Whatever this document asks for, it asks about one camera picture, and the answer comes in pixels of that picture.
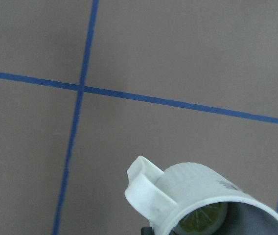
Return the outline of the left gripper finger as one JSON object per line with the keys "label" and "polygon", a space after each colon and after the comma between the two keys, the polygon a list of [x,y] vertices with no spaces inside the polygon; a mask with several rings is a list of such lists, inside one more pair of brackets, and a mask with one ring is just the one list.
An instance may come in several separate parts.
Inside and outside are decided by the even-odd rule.
{"label": "left gripper finger", "polygon": [[153,235],[153,228],[152,227],[142,227],[141,235]]}

